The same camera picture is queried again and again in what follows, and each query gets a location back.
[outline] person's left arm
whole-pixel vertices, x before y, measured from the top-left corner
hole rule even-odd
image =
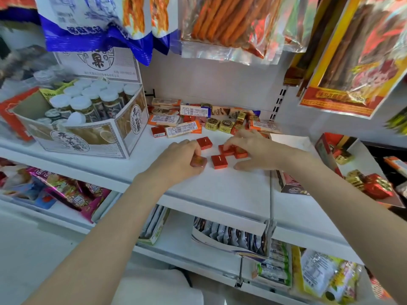
[[[171,186],[203,171],[196,141],[172,143],[23,305],[110,304],[150,211]]]

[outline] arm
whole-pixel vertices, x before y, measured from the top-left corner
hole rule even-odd
[[[172,143],[23,305],[110,304],[151,209],[171,186],[202,172],[196,141]]]
[[[308,152],[240,131],[225,143],[237,145],[252,159],[235,169],[278,169],[295,178],[318,202],[354,251],[394,300],[407,299],[407,222],[339,177]]]

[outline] box of jars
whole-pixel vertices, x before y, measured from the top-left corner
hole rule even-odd
[[[128,159],[148,121],[131,50],[114,47],[55,56],[69,79],[74,78],[73,85],[49,98],[39,87],[13,109],[15,115],[47,151]],[[53,82],[44,81],[43,87],[52,89]]]

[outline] forearm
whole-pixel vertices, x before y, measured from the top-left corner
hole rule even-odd
[[[400,304],[407,299],[407,223],[308,154],[287,161],[287,172],[319,203],[393,298]]]
[[[139,174],[25,305],[110,304],[141,228],[165,189]]]

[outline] person's left hand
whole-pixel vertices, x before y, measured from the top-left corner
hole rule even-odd
[[[173,142],[145,172],[152,174],[158,179],[158,184],[165,184],[168,189],[204,170],[202,167],[190,165],[194,153],[201,155],[201,147],[196,140]]]

